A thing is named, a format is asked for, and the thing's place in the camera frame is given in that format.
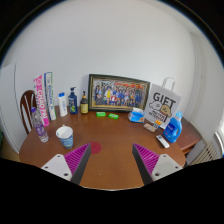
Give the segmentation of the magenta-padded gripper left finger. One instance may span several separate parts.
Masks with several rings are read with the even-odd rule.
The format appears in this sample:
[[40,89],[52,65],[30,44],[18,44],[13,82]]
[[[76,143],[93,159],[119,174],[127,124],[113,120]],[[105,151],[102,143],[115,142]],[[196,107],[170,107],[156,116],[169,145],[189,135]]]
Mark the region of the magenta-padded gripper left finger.
[[42,169],[79,185],[90,154],[91,146],[85,144],[66,155],[56,154]]

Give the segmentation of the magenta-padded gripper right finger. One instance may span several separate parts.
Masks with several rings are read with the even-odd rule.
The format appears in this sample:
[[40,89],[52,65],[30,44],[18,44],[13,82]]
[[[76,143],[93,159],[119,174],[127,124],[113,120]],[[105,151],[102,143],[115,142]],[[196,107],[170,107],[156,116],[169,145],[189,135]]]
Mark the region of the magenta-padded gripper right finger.
[[158,155],[138,144],[133,145],[132,154],[145,185],[182,169],[169,155]]

